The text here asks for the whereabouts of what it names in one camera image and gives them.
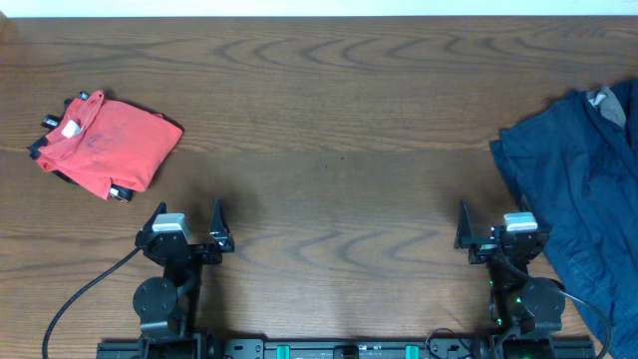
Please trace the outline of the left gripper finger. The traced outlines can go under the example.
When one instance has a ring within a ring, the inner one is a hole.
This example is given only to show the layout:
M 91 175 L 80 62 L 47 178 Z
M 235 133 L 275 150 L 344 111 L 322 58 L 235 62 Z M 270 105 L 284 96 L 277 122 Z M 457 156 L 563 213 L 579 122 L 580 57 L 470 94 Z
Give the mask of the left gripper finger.
M 152 232 L 153 231 L 153 224 L 155 223 L 157 217 L 160 214 L 164 214 L 164 213 L 166 213 L 166 204 L 163 201 L 161 201 L 159 203 L 158 207 L 155 209 L 154 213 L 149 218 L 149 220 L 142 227 L 142 232 L 143 233 Z
M 209 235 L 216 243 L 220 252 L 233 252 L 235 242 L 232 233 L 224 219 L 221 200 L 217 198 L 213 204 Z

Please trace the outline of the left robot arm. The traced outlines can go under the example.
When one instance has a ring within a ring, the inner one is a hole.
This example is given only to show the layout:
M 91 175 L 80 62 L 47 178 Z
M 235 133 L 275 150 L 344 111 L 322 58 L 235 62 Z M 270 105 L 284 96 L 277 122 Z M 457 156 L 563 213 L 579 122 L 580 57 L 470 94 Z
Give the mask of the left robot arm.
M 212 207 L 210 241 L 191 243 L 190 235 L 185 215 L 168 212 L 163 202 L 136 235 L 136 249 L 163 269 L 140 284 L 133 298 L 144 358 L 223 356 L 213 339 L 193 327 L 202 268 L 221 263 L 235 248 L 219 199 Z

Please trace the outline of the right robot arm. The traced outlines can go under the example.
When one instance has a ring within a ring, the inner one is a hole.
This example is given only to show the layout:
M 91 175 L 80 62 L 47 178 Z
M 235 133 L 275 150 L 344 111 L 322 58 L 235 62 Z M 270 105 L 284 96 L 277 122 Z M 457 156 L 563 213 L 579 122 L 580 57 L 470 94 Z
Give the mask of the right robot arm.
M 465 202 L 454 248 L 465 249 L 471 265 L 483 265 L 489 275 L 488 314 L 497 328 L 467 347 L 471 358 L 554 358 L 551 335 L 562 328 L 564 297 L 557 281 L 533 277 L 528 265 L 537 258 L 548 231 L 530 212 L 507 213 L 503 224 L 488 234 L 473 232 Z

